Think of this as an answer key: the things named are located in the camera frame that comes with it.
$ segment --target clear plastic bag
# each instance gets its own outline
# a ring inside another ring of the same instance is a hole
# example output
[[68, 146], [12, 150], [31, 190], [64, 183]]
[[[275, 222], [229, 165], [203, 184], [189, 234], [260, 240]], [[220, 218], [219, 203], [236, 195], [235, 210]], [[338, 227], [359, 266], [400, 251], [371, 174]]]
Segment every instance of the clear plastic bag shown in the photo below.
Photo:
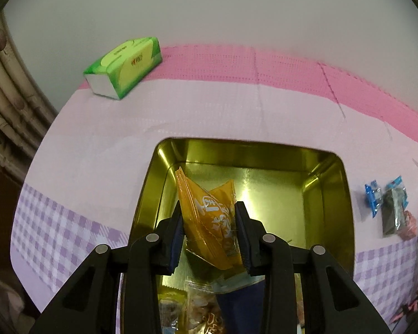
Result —
[[229, 278], [219, 276], [219, 278], [212, 281], [210, 284], [212, 291], [215, 294], [226, 294], [254, 285], [263, 280], [265, 280], [265, 276], [251, 276], [246, 271], [243, 271]]
[[158, 295], [159, 319], [163, 334], [175, 334], [183, 327], [186, 295], [176, 290]]
[[413, 215], [405, 210], [404, 217], [406, 221], [406, 226], [403, 229], [398, 230], [398, 236], [401, 237], [404, 241], [411, 240], [418, 235], [418, 223]]
[[404, 210], [408, 205], [407, 191], [401, 176], [386, 186], [382, 205], [382, 231], [384, 235], [392, 235], [406, 227]]
[[225, 334], [217, 298], [209, 285], [186, 281], [186, 330], [188, 334]]

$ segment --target small snack package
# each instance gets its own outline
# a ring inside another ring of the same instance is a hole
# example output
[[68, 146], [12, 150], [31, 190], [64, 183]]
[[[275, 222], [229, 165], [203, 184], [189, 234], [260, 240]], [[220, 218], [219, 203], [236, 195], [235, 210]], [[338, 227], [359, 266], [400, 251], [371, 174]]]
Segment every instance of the small snack package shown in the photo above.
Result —
[[260, 332], [265, 298], [265, 277], [241, 272], [211, 283], [228, 333]]
[[376, 180], [371, 181], [370, 184], [366, 184], [365, 188], [367, 200], [369, 201], [370, 208], [372, 209], [372, 216], [375, 217], [382, 204], [381, 188], [376, 183]]
[[186, 280], [186, 331], [188, 334], [225, 334], [215, 294], [209, 285]]
[[175, 175], [186, 249], [220, 270], [241, 265], [235, 236], [233, 180], [208, 192], [187, 178], [181, 168]]
[[158, 294], [159, 319], [163, 334], [176, 334], [184, 326], [186, 295], [170, 288]]
[[403, 229], [400, 229], [397, 233], [404, 241], [411, 240], [418, 235], [418, 224], [417, 220], [413, 215], [405, 210], [404, 217], [406, 221], [406, 226]]
[[407, 192], [401, 176], [390, 182], [382, 197], [382, 231], [384, 235], [392, 235], [406, 227], [404, 210], [408, 205]]

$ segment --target green tissue box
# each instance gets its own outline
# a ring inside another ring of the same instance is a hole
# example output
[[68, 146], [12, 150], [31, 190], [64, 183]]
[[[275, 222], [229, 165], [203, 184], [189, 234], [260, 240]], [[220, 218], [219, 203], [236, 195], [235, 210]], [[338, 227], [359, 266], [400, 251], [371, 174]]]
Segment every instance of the green tissue box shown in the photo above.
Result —
[[93, 93], [122, 99], [163, 58], [157, 38], [128, 40], [84, 71]]

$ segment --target plastic wrapper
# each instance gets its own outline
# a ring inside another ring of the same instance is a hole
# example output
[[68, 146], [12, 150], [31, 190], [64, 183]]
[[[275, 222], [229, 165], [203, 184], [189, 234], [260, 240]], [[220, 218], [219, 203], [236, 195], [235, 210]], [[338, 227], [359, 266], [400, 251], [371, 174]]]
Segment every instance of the plastic wrapper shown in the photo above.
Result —
[[406, 227], [404, 210], [407, 207], [407, 191], [401, 176], [390, 182], [382, 197], [382, 231], [384, 235], [392, 235]]
[[175, 174], [186, 249], [220, 270], [241, 265], [235, 236], [233, 180], [206, 191], [187, 178], [181, 168]]
[[418, 222], [415, 217], [409, 212], [404, 211], [404, 217], [406, 221], [406, 226], [398, 230], [398, 235], [404, 241], [411, 240], [418, 235]]
[[170, 290], [158, 295], [159, 319], [163, 334], [176, 334], [184, 326], [186, 295]]
[[375, 217], [378, 213], [378, 209], [382, 204], [382, 191], [380, 186], [375, 181], [371, 181], [370, 184], [365, 185], [366, 196], [372, 209], [372, 216]]
[[251, 276], [246, 271], [229, 278], [220, 276], [211, 282], [212, 291], [215, 294], [226, 294], [235, 290], [243, 289], [265, 280], [265, 276]]
[[300, 280], [300, 274], [294, 274], [295, 279], [295, 298], [297, 304], [297, 320], [299, 324], [305, 326], [305, 315], [303, 311], [303, 295], [302, 295], [302, 282]]
[[222, 313], [209, 285], [186, 281], [186, 331], [188, 334], [225, 334]]

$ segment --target purple checkered pattern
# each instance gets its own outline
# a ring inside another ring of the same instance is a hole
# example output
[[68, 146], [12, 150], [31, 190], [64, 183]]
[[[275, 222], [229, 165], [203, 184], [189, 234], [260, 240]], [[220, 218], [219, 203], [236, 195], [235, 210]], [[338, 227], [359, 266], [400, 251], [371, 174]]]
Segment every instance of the purple checkered pattern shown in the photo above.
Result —
[[359, 252], [354, 280], [386, 322], [418, 288], [418, 238]]
[[67, 209], [24, 184], [12, 227], [11, 244], [56, 293], [99, 244], [125, 246], [128, 235]]

